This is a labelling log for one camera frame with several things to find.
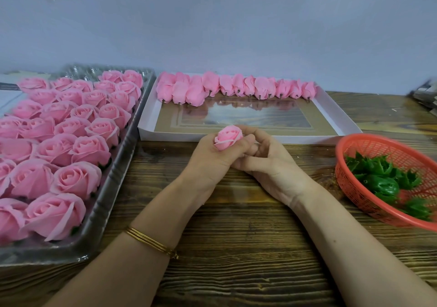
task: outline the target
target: wall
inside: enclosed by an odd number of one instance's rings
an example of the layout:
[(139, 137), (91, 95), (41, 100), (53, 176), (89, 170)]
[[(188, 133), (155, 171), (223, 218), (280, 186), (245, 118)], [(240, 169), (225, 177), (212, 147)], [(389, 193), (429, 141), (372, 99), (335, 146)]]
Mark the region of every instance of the wall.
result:
[(437, 0), (0, 0), (0, 72), (72, 62), (405, 94), (437, 74)]

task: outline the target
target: gold bangle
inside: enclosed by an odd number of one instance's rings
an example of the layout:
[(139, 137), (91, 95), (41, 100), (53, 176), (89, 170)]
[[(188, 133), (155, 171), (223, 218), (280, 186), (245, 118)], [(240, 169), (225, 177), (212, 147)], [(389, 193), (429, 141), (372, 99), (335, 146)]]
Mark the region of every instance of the gold bangle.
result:
[(145, 243), (147, 245), (152, 246), (154, 249), (157, 249), (158, 251), (161, 251), (165, 254), (167, 254), (168, 256), (170, 256), (171, 259), (175, 259), (178, 260), (179, 259), (179, 255), (176, 253), (175, 250), (169, 249), (168, 247), (162, 245), (161, 243), (158, 243), (156, 240), (153, 240), (150, 237), (147, 237), (145, 234), (139, 232), (138, 230), (134, 229), (133, 227), (127, 227), (125, 229), (125, 232), (135, 238), (136, 240)]

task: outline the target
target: wood grain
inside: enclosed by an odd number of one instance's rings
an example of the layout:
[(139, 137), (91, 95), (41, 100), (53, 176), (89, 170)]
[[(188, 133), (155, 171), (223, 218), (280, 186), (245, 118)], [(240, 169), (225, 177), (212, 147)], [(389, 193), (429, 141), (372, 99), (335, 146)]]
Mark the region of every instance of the wood grain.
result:
[[(437, 118), (411, 99), (330, 93), (364, 132), (397, 139), (437, 160)], [(100, 250), (183, 170), (195, 143), (139, 142)], [(344, 197), (334, 147), (287, 145), (305, 172), (429, 285), (437, 289), (437, 234), (391, 227)], [(154, 306), (343, 306), (304, 228), (247, 174), (230, 170), (195, 214), (161, 282)], [(87, 262), (0, 269), (0, 306), (37, 307)]]

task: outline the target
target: person's right hand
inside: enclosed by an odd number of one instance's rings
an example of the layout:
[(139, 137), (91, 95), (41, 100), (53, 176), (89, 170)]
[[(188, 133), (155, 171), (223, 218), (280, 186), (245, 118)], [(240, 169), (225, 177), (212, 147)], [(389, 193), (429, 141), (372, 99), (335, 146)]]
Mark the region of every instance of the person's right hand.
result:
[(275, 199), (287, 206), (319, 186), (293, 160), (285, 147), (263, 130), (237, 125), (243, 134), (253, 134), (259, 144), (253, 144), (244, 157), (232, 167), (252, 175)]

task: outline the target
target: orange basket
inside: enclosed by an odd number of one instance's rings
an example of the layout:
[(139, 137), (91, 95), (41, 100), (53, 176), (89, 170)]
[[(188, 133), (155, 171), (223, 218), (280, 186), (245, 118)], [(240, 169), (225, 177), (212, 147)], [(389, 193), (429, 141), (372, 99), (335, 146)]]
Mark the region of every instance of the orange basket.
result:
[[(363, 156), (388, 155), (387, 161), (402, 169), (411, 169), (422, 178), (422, 183), (411, 191), (401, 190), (402, 198), (420, 197), (428, 199), (433, 212), (431, 222), (409, 216), (386, 204), (362, 185), (352, 174), (344, 160), (345, 155), (355, 157), (355, 152)], [(381, 222), (396, 227), (421, 227), (437, 232), (437, 163), (426, 155), (413, 150), (395, 140), (366, 133), (350, 134), (343, 137), (336, 146), (337, 164), (335, 175), (338, 184), (347, 197), (368, 215)]]

